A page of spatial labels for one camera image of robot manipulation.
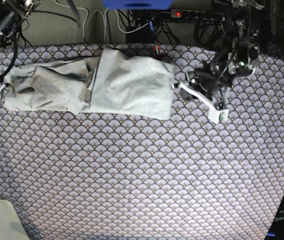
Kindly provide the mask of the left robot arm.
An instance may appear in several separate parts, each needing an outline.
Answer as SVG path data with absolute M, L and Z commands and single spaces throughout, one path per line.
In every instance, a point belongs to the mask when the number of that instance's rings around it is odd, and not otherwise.
M 247 77 L 258 65 L 259 32 L 264 6 L 254 0 L 232 0 L 220 13 L 198 13 L 197 44 L 216 54 L 210 62 L 187 74 L 187 83 L 209 100 L 220 93 L 220 105 L 235 78 Z

